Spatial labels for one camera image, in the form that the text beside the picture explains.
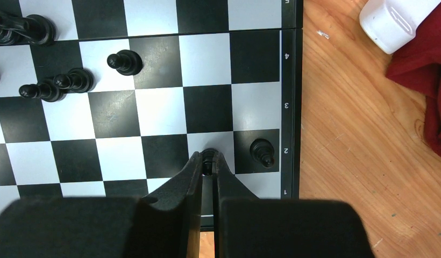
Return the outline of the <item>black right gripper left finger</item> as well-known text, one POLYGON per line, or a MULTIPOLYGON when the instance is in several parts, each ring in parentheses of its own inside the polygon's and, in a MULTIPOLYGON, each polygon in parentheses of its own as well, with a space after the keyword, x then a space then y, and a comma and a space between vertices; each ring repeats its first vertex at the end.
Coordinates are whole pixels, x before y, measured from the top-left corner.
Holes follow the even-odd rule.
POLYGON ((198 257, 202 156, 144 197, 26 197, 0 214, 0 257, 198 257))

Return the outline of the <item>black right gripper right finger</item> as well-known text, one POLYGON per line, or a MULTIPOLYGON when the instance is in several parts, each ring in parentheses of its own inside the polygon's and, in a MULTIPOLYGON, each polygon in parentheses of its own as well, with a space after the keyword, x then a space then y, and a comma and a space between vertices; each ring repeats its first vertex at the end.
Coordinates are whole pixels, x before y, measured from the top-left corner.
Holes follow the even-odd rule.
POLYGON ((327 199, 261 199, 212 159, 216 257, 373 257, 360 216, 327 199))

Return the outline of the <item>black and white chessboard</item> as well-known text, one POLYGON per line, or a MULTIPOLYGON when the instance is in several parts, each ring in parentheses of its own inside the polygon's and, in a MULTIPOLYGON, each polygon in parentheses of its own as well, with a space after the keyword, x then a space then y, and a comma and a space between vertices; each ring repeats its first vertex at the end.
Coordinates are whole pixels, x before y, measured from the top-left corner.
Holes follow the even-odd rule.
POLYGON ((0 213, 29 196, 144 196, 195 151, 260 198, 298 198, 302 1, 0 1, 50 46, 0 46, 0 213), (124 76, 110 54, 136 52, 124 76), (274 147, 274 166, 250 155, 274 147))

